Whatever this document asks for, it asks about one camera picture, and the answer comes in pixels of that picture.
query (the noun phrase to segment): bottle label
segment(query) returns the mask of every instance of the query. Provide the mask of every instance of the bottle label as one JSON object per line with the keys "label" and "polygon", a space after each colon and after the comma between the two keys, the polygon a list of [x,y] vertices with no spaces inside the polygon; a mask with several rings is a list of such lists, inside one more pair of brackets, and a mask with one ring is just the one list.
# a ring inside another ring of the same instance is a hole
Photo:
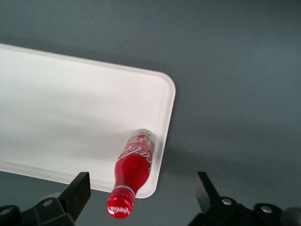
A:
{"label": "bottle label", "polygon": [[109,211],[113,213],[128,213],[128,207],[118,207],[118,206],[110,206]]}
{"label": "bottle label", "polygon": [[146,158],[146,161],[148,161],[151,164],[151,157],[152,157],[151,153],[149,153],[146,148],[142,148],[139,145],[129,145],[129,146],[125,147],[124,151],[122,152],[120,157],[117,159],[117,161],[119,161],[120,159],[123,159],[124,157],[127,157],[128,155],[130,155],[132,153],[137,153],[137,154],[143,156],[144,158]]}

